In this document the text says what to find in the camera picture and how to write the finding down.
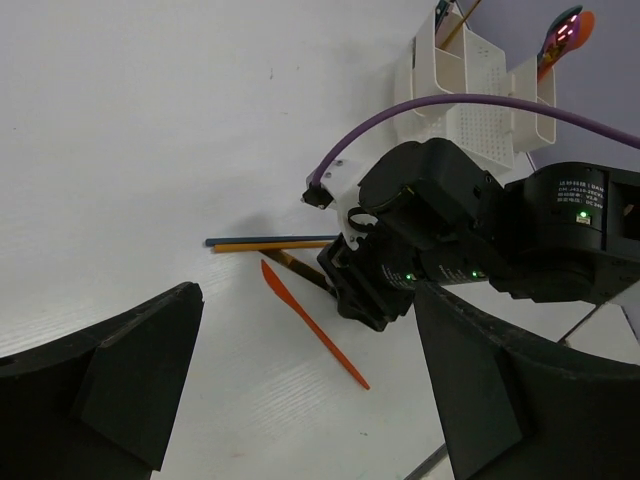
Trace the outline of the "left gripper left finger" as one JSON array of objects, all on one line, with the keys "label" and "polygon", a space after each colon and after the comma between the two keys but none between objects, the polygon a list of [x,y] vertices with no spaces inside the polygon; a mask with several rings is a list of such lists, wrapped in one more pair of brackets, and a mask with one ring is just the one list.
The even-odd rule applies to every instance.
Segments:
[{"label": "left gripper left finger", "polygon": [[4,479],[148,479],[161,469],[204,301],[182,283],[1,359]]}]

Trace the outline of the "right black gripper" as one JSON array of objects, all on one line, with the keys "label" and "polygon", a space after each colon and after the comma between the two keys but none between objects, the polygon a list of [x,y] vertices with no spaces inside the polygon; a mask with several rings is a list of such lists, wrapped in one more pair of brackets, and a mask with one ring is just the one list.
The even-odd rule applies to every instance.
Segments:
[{"label": "right black gripper", "polygon": [[405,315],[423,283],[458,285],[506,278],[499,249],[503,186],[453,142],[403,143],[358,184],[351,232],[318,256],[337,312],[382,331]]}]

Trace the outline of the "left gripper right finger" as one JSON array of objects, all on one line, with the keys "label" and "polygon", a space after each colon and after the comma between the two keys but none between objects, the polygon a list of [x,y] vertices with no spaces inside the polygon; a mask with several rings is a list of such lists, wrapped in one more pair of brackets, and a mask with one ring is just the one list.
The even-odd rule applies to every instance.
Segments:
[{"label": "left gripper right finger", "polygon": [[570,349],[443,288],[415,314],[458,479],[635,479],[639,369]]}]

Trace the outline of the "gold knife dark handle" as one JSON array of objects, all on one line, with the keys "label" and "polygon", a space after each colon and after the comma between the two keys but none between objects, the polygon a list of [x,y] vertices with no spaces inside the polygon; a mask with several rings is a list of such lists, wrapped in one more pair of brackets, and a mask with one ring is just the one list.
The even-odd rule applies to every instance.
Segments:
[{"label": "gold knife dark handle", "polygon": [[335,288],[329,283],[325,275],[310,265],[307,265],[282,250],[261,250],[261,253],[267,258],[275,261],[277,264],[319,287],[334,298],[337,297]]}]

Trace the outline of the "gold fork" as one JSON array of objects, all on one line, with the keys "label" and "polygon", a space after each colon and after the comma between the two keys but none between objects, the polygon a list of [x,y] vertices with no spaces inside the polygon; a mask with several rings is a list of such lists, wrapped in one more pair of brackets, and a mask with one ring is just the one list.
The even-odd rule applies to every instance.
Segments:
[{"label": "gold fork", "polygon": [[477,7],[482,3],[482,0],[475,0],[469,10],[461,17],[460,21],[455,25],[455,27],[451,30],[446,39],[440,44],[439,48],[441,50],[446,50],[448,46],[452,43],[452,41],[456,38],[458,33],[463,29],[466,25],[469,18],[475,12]]}]

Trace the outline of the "dark blue chopstick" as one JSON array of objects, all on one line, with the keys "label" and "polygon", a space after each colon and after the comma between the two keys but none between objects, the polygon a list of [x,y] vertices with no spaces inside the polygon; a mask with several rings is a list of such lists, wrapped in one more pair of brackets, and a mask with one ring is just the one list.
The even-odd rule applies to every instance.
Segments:
[{"label": "dark blue chopstick", "polygon": [[216,237],[204,241],[205,247],[214,247],[222,244],[245,243],[278,243],[278,242],[311,242],[333,241],[336,235],[288,235],[288,236],[251,236],[251,237]]}]

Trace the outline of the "orange chopstick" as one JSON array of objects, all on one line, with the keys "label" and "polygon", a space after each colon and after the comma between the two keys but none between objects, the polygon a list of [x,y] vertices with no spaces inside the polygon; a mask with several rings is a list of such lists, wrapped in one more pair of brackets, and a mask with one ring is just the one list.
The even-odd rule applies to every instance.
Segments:
[{"label": "orange chopstick", "polygon": [[212,247],[215,253],[239,253],[262,250],[292,250],[323,248],[329,241],[284,241],[263,243],[218,244]]}]

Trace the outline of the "iridescent spoon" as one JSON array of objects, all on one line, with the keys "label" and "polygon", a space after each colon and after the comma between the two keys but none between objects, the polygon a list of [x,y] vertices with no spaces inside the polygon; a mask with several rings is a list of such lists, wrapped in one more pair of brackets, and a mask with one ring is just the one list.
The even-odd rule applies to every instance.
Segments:
[{"label": "iridescent spoon", "polygon": [[577,13],[567,15],[556,21],[548,30],[547,36],[537,55],[539,68],[558,60],[566,47],[574,40],[579,25]]}]

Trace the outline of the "orange spoon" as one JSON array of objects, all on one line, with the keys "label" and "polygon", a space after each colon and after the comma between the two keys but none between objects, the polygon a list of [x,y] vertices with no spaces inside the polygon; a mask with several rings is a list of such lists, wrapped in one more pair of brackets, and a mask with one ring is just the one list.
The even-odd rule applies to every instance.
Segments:
[{"label": "orange spoon", "polygon": [[568,53],[581,48],[590,38],[595,28],[595,14],[592,11],[582,9],[578,17],[579,25],[576,29],[574,40],[566,47],[560,58],[548,66],[539,68],[537,65],[537,81],[540,82],[555,66],[555,64]]}]

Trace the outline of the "teal spoon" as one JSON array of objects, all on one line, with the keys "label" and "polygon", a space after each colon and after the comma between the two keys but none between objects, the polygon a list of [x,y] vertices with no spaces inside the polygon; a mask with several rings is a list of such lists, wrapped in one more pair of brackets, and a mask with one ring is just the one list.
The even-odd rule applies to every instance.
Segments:
[{"label": "teal spoon", "polygon": [[564,12],[562,12],[552,21],[551,25],[549,26],[546,32],[543,44],[538,52],[539,57],[541,57],[544,54],[546,48],[553,42],[557,31],[566,23],[571,23],[572,21],[574,21],[577,18],[577,16],[581,13],[582,9],[583,9],[582,5],[575,5],[573,7],[568,8]]}]

